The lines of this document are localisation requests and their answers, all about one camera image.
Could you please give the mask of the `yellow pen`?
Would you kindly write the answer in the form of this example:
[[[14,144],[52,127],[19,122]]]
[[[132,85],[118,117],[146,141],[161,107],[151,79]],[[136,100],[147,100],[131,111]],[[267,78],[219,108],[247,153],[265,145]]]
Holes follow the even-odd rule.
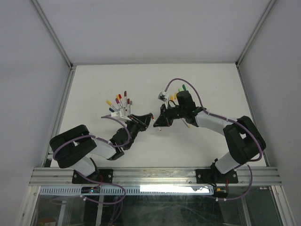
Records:
[[[182,121],[184,122],[184,124],[185,124],[188,128],[190,128],[190,125],[186,122],[185,119],[182,119]]]

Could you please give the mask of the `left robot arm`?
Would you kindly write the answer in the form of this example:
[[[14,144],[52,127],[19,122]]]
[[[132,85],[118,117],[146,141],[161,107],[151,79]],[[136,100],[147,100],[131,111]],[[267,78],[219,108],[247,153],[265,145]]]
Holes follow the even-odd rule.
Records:
[[[99,172],[94,160],[87,155],[93,153],[109,161],[117,160],[124,155],[124,151],[132,147],[138,133],[146,131],[153,114],[122,116],[119,113],[111,113],[103,118],[121,125],[109,140],[91,134],[86,125],[81,124],[53,137],[49,142],[53,159],[59,167],[78,171],[89,183],[98,179]]]

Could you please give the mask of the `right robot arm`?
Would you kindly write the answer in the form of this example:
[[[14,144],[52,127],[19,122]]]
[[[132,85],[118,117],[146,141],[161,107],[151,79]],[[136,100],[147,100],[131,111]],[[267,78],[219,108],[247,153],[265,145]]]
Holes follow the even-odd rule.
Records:
[[[205,108],[197,107],[188,91],[178,92],[176,98],[178,103],[171,106],[174,101],[166,97],[166,92],[160,92],[158,99],[164,104],[153,126],[170,127],[174,120],[184,119],[190,125],[223,135],[229,151],[212,164],[210,176],[213,181],[222,182],[230,170],[246,164],[256,155],[262,158],[266,143],[249,117],[232,120],[210,113]]]

